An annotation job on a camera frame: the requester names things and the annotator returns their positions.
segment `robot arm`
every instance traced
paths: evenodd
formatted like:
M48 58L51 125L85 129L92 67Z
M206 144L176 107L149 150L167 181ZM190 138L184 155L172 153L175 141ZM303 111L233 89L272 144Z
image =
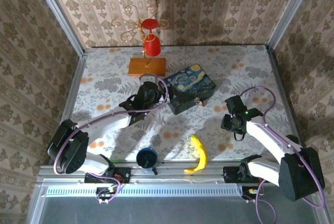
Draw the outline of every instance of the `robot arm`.
M52 138L47 153L58 161L64 173L83 171L96 175L104 174L113 166L112 162L104 155L87 152L88 145L110 131L142 120L156 104L166 101L166 89L167 87L162 89L147 81L140 86L136 95L130 96L113 111L78 123L65 120Z
M259 177L277 185L283 194L295 201L318 191L317 185L296 155L297 151L311 167L322 188L325 188L318 153L311 147L303 148L299 144L282 136L264 122L263 114L257 109L247 109L240 96L225 100L229 113L222 120L221 128L242 135L246 133L261 142L277 162L269 161L259 155L242 160L239 170L241 180Z

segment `gold wire stand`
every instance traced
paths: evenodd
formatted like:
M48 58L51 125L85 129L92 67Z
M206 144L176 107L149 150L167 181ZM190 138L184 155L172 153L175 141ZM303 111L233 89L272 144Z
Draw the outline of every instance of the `gold wire stand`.
M145 42L151 42L156 39L157 36L154 34L154 38L150 41L145 40L145 32L144 28L142 27L142 21L139 18L138 8L135 5L129 5L124 8L127 13L132 11L132 7L136 9L138 20L135 22L131 22L129 20L123 18L114 18L111 21L111 24L114 27L119 27L122 25L122 20L129 23L131 30L123 32L121 34L121 39L125 42L129 42L133 39L133 31L139 30L141 33L141 40L142 40L142 56L143 58L131 58L130 65L129 65L129 75L130 76L139 76L142 74L156 74L158 76L165 76L166 70L166 58L147 58L145 55ZM149 5L147 7L148 11L154 11L154 14L150 17L150 19L158 14L158 7L155 5ZM164 29L169 26L169 22L165 19L159 20L159 26L156 29Z

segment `gray floor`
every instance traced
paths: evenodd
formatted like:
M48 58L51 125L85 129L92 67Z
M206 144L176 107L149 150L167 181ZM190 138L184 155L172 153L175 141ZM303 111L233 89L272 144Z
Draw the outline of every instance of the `gray floor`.
M276 187L267 187L263 199L276 208L277 223L315 224L314 212L304 201L290 202ZM271 209L260 203L264 223L273 223ZM254 204L230 197L118 197L108 205L95 198L47 198L42 213L42 224L206 224L259 223Z

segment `dark blue cup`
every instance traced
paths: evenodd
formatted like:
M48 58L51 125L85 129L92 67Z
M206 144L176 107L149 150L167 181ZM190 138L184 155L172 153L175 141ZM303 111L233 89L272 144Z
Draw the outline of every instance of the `dark blue cup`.
M152 170L157 175L156 167L158 164L158 155L154 149L147 147L140 150L136 158L137 164L145 170Z

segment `wallpaper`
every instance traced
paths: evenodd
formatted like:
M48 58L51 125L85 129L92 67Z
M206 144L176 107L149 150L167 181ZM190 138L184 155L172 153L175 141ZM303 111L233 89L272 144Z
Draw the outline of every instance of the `wallpaper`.
M0 223L22 223L78 56L45 0L0 0Z
M148 5L158 6L157 19L167 19L169 29L157 32L163 45L266 44L288 0L59 0L81 44L93 46L141 45L138 31L129 42L120 34L132 25L124 22L113 27L111 21L122 17L137 21L149 18Z
M319 152L334 211L334 0L303 0L275 52L301 137Z

